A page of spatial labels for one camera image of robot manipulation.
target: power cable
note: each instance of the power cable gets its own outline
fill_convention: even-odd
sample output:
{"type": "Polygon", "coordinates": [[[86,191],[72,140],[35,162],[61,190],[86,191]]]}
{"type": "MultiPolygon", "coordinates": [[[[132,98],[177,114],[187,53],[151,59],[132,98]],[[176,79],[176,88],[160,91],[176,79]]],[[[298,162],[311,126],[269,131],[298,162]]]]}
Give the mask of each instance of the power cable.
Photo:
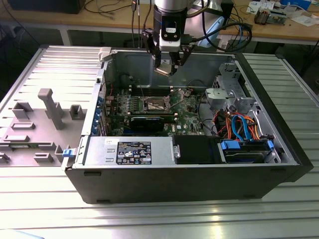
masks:
{"type": "Polygon", "coordinates": [[[109,12],[114,12],[114,11],[117,11],[117,10],[120,10],[120,9],[123,9],[123,8],[131,6],[131,5],[126,5],[126,6],[122,6],[122,7],[119,7],[119,8],[113,9],[113,10],[109,10],[109,11],[92,11],[92,10],[88,9],[87,6],[88,6],[89,3],[93,2],[93,1],[95,1],[95,0],[90,0],[84,5],[84,9],[89,11],[89,12],[91,12],[91,13],[109,13],[109,12]]]}
{"type": "MultiPolygon", "coordinates": [[[[227,24],[227,25],[229,25],[229,26],[231,26],[231,25],[239,25],[239,32],[240,32],[240,34],[241,34],[239,44],[241,43],[241,38],[242,38],[242,28],[241,28],[241,25],[242,25],[242,24],[245,24],[245,23],[235,22],[235,23],[227,24]]],[[[209,34],[207,35],[206,27],[205,27],[205,12],[202,13],[202,28],[203,28],[203,32],[204,32],[203,39],[206,38],[206,40],[209,42],[209,44],[212,45],[213,47],[215,47],[216,49],[221,50],[221,51],[225,51],[225,52],[227,52],[227,51],[238,51],[238,50],[240,50],[240,49],[246,47],[246,46],[249,44],[249,42],[251,41],[251,34],[252,34],[252,33],[251,33],[251,30],[250,30],[250,33],[248,34],[248,35],[250,36],[250,38],[248,39],[248,41],[247,41],[243,46],[237,47],[237,48],[235,48],[235,49],[233,49],[232,47],[231,47],[232,49],[230,49],[230,47],[229,47],[228,49],[220,48],[220,47],[216,46],[216,45],[209,39],[209,37],[210,37],[211,35],[213,35],[213,34],[219,32],[220,30],[222,30],[223,27],[220,27],[219,29],[217,29],[217,30],[215,30],[215,31],[213,31],[213,32],[211,32],[211,33],[209,33],[209,34]]]]}
{"type": "Polygon", "coordinates": [[[6,10],[7,13],[13,18],[13,20],[15,20],[16,23],[18,23],[18,24],[25,30],[26,33],[28,33],[28,35],[36,42],[36,44],[40,45],[40,43],[30,34],[30,32],[28,32],[28,30],[25,29],[25,27],[22,26],[22,24],[11,14],[11,12],[10,12],[10,11],[8,10],[8,8],[5,6],[4,1],[3,1],[3,0],[1,0],[1,1],[2,1],[2,4],[3,4],[5,10],[6,10]]]}
{"type": "Polygon", "coordinates": [[[133,48],[135,48],[135,44],[134,44],[134,29],[133,29],[133,24],[134,24],[134,15],[135,15],[135,12],[133,11],[132,12],[132,41],[133,41],[133,48]]]}
{"type": "Polygon", "coordinates": [[[148,17],[151,13],[151,10],[152,10],[152,0],[150,0],[150,8],[149,8],[148,14],[145,17],[144,23],[143,23],[143,30],[145,30],[145,28],[146,28],[146,21],[148,20],[148,17]]]}
{"type": "Polygon", "coordinates": [[[235,49],[231,49],[231,50],[223,49],[221,47],[216,46],[215,44],[212,44],[212,46],[215,47],[218,50],[225,51],[225,52],[238,51],[238,50],[246,47],[251,42],[251,39],[252,39],[252,32],[251,32],[250,26],[248,24],[241,23],[241,22],[234,22],[234,23],[229,23],[229,24],[226,24],[224,26],[221,26],[218,29],[210,32],[209,34],[206,34],[206,35],[204,35],[204,36],[202,36],[200,38],[193,39],[191,42],[198,42],[198,41],[201,41],[201,40],[204,40],[204,39],[208,39],[210,36],[214,35],[215,33],[220,32],[221,30],[225,30],[226,28],[228,28],[230,26],[236,26],[236,25],[242,26],[244,30],[248,31],[248,39],[242,46],[237,47],[235,49]]]}

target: metal bracket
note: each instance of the metal bracket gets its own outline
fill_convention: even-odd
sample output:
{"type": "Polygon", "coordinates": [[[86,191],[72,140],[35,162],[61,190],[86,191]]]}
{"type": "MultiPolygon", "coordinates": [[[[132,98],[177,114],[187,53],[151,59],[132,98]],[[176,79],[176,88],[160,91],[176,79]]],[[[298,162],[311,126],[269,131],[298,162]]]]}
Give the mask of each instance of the metal bracket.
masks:
{"type": "Polygon", "coordinates": [[[173,147],[173,154],[174,154],[174,158],[176,159],[180,158],[179,145],[176,145],[173,147]]]}

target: electronic device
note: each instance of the electronic device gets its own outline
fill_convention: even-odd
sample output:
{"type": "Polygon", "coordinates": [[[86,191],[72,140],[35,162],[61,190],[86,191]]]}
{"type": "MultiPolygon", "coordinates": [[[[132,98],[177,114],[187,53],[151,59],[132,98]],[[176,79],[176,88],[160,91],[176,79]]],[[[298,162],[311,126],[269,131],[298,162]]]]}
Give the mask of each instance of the electronic device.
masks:
{"type": "Polygon", "coordinates": [[[242,54],[194,52],[169,78],[143,50],[99,56],[79,146],[62,163],[85,202],[261,198],[312,169],[242,54]]]}
{"type": "Polygon", "coordinates": [[[266,8],[259,8],[255,15],[255,23],[260,25],[270,24],[284,24],[287,16],[282,10],[269,10],[266,8]]]}
{"type": "Polygon", "coordinates": [[[14,10],[52,11],[78,14],[85,0],[7,0],[14,10]]]}

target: floor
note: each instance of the floor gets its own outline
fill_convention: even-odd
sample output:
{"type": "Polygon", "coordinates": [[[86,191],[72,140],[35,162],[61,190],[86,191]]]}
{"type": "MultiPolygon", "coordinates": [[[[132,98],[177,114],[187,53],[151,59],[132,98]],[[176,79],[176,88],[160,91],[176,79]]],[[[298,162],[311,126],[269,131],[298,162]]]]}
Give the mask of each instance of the floor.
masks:
{"type": "MultiPolygon", "coordinates": [[[[28,28],[27,30],[40,44],[62,45],[62,39],[57,30],[38,28],[28,28]]],[[[4,97],[38,49],[37,43],[32,40],[26,31],[21,28],[16,28],[15,31],[15,39],[3,36],[3,40],[0,43],[0,99],[4,97]]],[[[71,31],[70,33],[74,45],[132,47],[131,35],[126,33],[103,33],[103,40],[101,40],[101,35],[98,32],[71,31]]],[[[252,42],[244,51],[254,52],[255,47],[256,42],[252,42]]],[[[272,53],[273,49],[274,45],[272,43],[262,43],[256,48],[258,53],[272,53]]],[[[294,69],[299,72],[309,51],[309,46],[285,44],[280,46],[276,53],[283,55],[294,69]]],[[[315,84],[315,81],[319,79],[316,67],[318,65],[319,58],[317,57],[303,77],[316,94],[319,92],[319,88],[315,84]]]]}

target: black wire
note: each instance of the black wire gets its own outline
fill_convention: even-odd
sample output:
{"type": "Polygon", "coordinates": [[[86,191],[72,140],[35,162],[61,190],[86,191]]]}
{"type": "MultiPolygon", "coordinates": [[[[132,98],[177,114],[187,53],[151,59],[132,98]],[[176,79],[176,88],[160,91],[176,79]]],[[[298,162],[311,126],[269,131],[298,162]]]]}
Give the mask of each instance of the black wire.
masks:
{"type": "Polygon", "coordinates": [[[309,54],[309,58],[305,61],[301,71],[300,71],[300,75],[303,76],[307,69],[311,66],[311,64],[313,63],[313,61],[315,60],[315,58],[317,57],[317,55],[319,54],[319,50],[317,52],[315,52],[316,47],[318,46],[319,43],[319,39],[316,42],[315,46],[313,47],[312,51],[309,54]]]}
{"type": "Polygon", "coordinates": [[[189,81],[188,83],[187,83],[187,88],[189,87],[189,85],[190,85],[190,83],[192,83],[192,82],[194,82],[194,81],[199,81],[200,83],[202,83],[206,88],[209,88],[206,84],[205,84],[205,82],[203,82],[202,80],[200,80],[200,79],[195,79],[195,80],[191,80],[191,81],[189,81]]]}
{"type": "Polygon", "coordinates": [[[209,34],[207,35],[204,35],[200,38],[196,38],[196,39],[193,39],[191,42],[198,42],[198,41],[201,41],[201,40],[204,40],[204,39],[208,39],[211,35],[214,35],[215,33],[221,31],[221,30],[225,30],[226,28],[230,27],[230,26],[236,26],[236,25],[239,25],[239,26],[242,26],[245,30],[248,31],[248,39],[247,41],[245,42],[245,44],[243,44],[242,46],[238,47],[238,48],[235,48],[235,49],[232,49],[232,50],[228,50],[228,49],[223,49],[223,48],[220,48],[218,46],[216,46],[215,44],[213,44],[212,46],[215,47],[216,49],[218,50],[221,50],[221,51],[225,51],[225,52],[229,52],[229,51],[238,51],[244,47],[246,47],[250,42],[251,42],[251,38],[252,38],[252,32],[251,32],[251,29],[250,29],[250,26],[246,23],[241,23],[241,22],[235,22],[235,23],[229,23],[229,24],[226,24],[224,26],[221,26],[219,27],[218,29],[210,32],[209,34]]]}
{"type": "Polygon", "coordinates": [[[7,13],[9,13],[9,15],[13,18],[13,20],[15,20],[16,23],[18,23],[25,30],[25,32],[29,34],[29,36],[36,42],[36,44],[40,45],[40,43],[37,40],[35,40],[35,38],[30,34],[30,32],[28,32],[27,29],[25,29],[25,27],[22,26],[21,23],[11,14],[11,12],[8,10],[8,8],[6,8],[4,1],[3,0],[1,0],[1,1],[2,1],[2,4],[3,4],[5,10],[7,11],[7,13]]]}
{"type": "MultiPolygon", "coordinates": [[[[204,6],[204,0],[201,0],[201,5],[204,6]]],[[[240,23],[240,20],[242,20],[242,23],[243,23],[243,19],[239,16],[238,11],[237,11],[236,8],[235,8],[235,10],[236,10],[236,13],[237,13],[236,16],[238,16],[239,23],[240,23]]],[[[204,36],[207,36],[206,27],[205,27],[205,15],[204,15],[204,14],[205,14],[205,13],[203,12],[203,13],[202,13],[202,27],[203,27],[204,36]]],[[[237,33],[235,39],[233,40],[233,42],[230,44],[230,46],[229,46],[228,49],[223,49],[223,48],[220,48],[220,47],[216,46],[216,45],[209,39],[209,37],[206,37],[206,40],[209,42],[210,45],[212,45],[213,47],[215,47],[215,48],[217,48],[217,49],[219,49],[219,50],[222,50],[222,51],[238,51],[238,50],[242,49],[243,47],[246,47],[246,46],[249,44],[249,42],[248,42],[246,45],[243,45],[242,47],[238,47],[238,48],[233,49],[233,44],[234,44],[234,42],[236,41],[236,39],[237,39],[237,37],[238,37],[238,35],[239,35],[239,32],[240,32],[239,29],[237,29],[237,30],[238,30],[238,33],[237,33]]]]}
{"type": "Polygon", "coordinates": [[[13,47],[14,47],[16,50],[18,50],[18,54],[19,54],[22,58],[24,58],[24,59],[26,59],[26,60],[29,61],[30,59],[27,59],[27,58],[25,58],[24,56],[22,56],[21,53],[20,53],[20,51],[24,51],[25,53],[28,53],[30,56],[33,56],[34,54],[28,52],[27,50],[25,50],[25,49],[23,49],[23,48],[21,48],[21,47],[19,47],[19,46],[16,46],[16,45],[15,45],[16,42],[14,41],[14,38],[10,37],[9,34],[6,33],[5,29],[3,28],[3,26],[2,26],[1,24],[0,24],[0,29],[2,29],[2,31],[6,34],[6,37],[8,37],[8,38],[10,39],[10,41],[12,42],[13,47]]]}
{"type": "Polygon", "coordinates": [[[135,44],[134,44],[134,29],[133,29],[134,15],[135,15],[135,12],[133,11],[132,12],[132,41],[133,41],[133,48],[135,48],[135,44]]]}
{"type": "Polygon", "coordinates": [[[139,14],[139,46],[138,46],[138,48],[140,48],[140,36],[141,36],[141,33],[140,33],[140,20],[141,20],[141,16],[140,16],[140,0],[138,0],[138,14],[139,14]]]}
{"type": "MultiPolygon", "coordinates": [[[[89,11],[89,12],[92,12],[92,13],[108,13],[108,12],[113,12],[113,11],[117,11],[117,10],[123,9],[123,8],[125,8],[125,7],[132,6],[132,5],[130,4],[130,5],[122,6],[122,7],[119,7],[119,8],[117,8],[117,9],[113,9],[113,10],[109,10],[109,11],[92,11],[92,10],[90,10],[90,9],[87,8],[87,5],[88,5],[89,3],[91,3],[91,2],[93,2],[93,1],[95,1],[95,0],[90,0],[90,1],[88,1],[88,2],[84,5],[84,9],[87,10],[87,11],[89,11]]],[[[102,7],[104,7],[104,6],[108,6],[108,5],[114,5],[114,4],[106,4],[106,5],[101,6],[100,8],[102,8],[102,7]]]]}
{"type": "Polygon", "coordinates": [[[186,18],[192,18],[192,17],[200,15],[201,13],[204,13],[206,11],[206,9],[208,9],[209,4],[210,4],[210,0],[207,0],[207,5],[206,6],[204,6],[204,4],[202,4],[202,8],[200,10],[198,10],[198,11],[192,13],[192,14],[187,14],[186,18]]]}
{"type": "Polygon", "coordinates": [[[200,122],[203,124],[203,126],[211,132],[211,134],[216,135],[216,133],[211,128],[209,128],[207,125],[204,124],[204,121],[206,121],[208,119],[201,120],[201,118],[200,118],[200,114],[199,114],[200,104],[201,104],[201,100],[203,99],[204,95],[205,95],[205,92],[202,94],[202,96],[201,96],[201,98],[199,100],[198,110],[197,110],[198,118],[199,118],[200,122]]]}
{"type": "Polygon", "coordinates": [[[152,10],[152,0],[150,0],[150,8],[149,8],[148,14],[146,15],[145,20],[144,20],[143,31],[144,31],[145,28],[146,28],[146,21],[148,20],[148,17],[149,17],[149,15],[150,15],[150,13],[151,13],[151,10],[152,10]]]}

